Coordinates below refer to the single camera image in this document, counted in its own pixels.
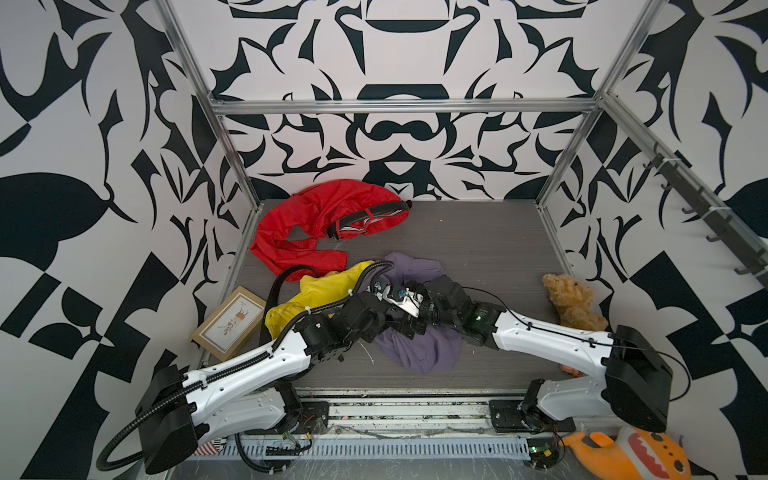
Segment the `yellow trousers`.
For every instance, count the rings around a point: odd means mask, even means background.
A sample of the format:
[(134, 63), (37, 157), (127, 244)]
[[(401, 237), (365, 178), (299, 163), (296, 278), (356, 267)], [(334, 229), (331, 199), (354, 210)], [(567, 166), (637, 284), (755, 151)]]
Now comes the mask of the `yellow trousers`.
[(331, 272), (320, 278), (304, 275), (299, 281), (299, 292), (285, 302), (279, 301), (267, 312), (265, 325), (271, 339), (276, 339), (307, 307), (314, 309), (348, 296), (363, 271), (372, 264), (373, 261), (360, 262), (345, 271)]

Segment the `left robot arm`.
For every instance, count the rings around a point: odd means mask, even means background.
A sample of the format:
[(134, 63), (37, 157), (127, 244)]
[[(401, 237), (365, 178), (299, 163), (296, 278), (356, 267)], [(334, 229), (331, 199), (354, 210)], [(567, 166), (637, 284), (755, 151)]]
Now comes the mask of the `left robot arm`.
[(276, 339), (247, 354), (185, 375), (167, 368), (161, 379), (170, 384), (145, 393), (149, 403), (107, 442), (96, 468), (106, 472), (143, 461), (154, 474), (181, 463), (218, 429), (213, 416), (229, 403), (337, 359), (360, 339), (372, 341), (393, 306), (384, 295), (352, 293), (305, 308)]

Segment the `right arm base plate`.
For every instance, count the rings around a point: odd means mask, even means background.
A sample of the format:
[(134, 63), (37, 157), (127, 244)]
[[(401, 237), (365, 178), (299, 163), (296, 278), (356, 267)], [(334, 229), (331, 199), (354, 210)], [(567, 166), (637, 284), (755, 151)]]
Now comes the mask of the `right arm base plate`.
[(536, 405), (524, 400), (491, 400), (489, 402), (492, 428), (497, 433), (551, 432), (555, 422)]

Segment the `purple trousers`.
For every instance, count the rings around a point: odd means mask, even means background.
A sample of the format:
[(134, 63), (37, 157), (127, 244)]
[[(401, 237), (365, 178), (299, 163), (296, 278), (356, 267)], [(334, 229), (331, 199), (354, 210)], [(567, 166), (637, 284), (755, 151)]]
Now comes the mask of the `purple trousers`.
[[(397, 286), (404, 286), (409, 281), (423, 283), (445, 274), (436, 260), (413, 258), (400, 252), (392, 252), (385, 259), (393, 262), (394, 268), (384, 276)], [(388, 328), (375, 338), (374, 344), (401, 367), (427, 375), (448, 372), (456, 366), (463, 338), (458, 332), (433, 326), (413, 338)]]

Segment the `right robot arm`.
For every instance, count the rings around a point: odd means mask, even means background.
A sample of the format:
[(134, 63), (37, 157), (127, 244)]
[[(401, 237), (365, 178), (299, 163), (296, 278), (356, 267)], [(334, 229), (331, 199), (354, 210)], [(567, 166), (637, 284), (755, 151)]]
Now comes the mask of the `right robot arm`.
[(673, 371), (668, 356), (636, 329), (588, 331), (524, 316), (502, 302), (472, 299), (443, 275), (423, 284), (387, 286), (381, 299), (405, 314), (409, 330), (452, 329), (467, 342), (533, 355), (580, 372), (568, 380), (537, 380), (527, 409), (551, 420), (615, 415), (648, 432), (667, 429)]

